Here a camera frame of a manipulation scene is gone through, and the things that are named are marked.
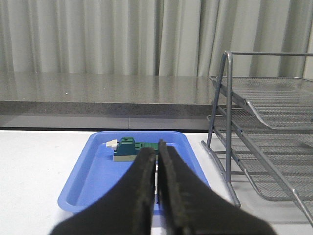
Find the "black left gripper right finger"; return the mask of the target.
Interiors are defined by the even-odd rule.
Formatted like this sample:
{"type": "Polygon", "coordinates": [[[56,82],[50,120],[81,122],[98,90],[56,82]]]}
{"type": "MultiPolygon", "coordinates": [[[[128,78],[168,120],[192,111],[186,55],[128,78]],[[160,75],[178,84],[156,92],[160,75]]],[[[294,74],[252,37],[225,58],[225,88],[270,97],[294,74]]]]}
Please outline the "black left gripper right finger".
{"type": "Polygon", "coordinates": [[[158,143],[158,201],[169,235],[273,235],[265,221],[216,194],[172,146],[158,143]]]}

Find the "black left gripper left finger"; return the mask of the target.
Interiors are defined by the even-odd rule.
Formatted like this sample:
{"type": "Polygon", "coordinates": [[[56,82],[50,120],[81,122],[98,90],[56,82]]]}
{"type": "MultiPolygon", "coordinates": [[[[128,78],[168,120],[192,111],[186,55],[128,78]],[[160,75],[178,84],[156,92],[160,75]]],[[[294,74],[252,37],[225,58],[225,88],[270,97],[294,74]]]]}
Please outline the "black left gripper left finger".
{"type": "Polygon", "coordinates": [[[149,235],[156,154],[142,148],[122,178],[99,200],[54,227],[53,235],[149,235]]]}

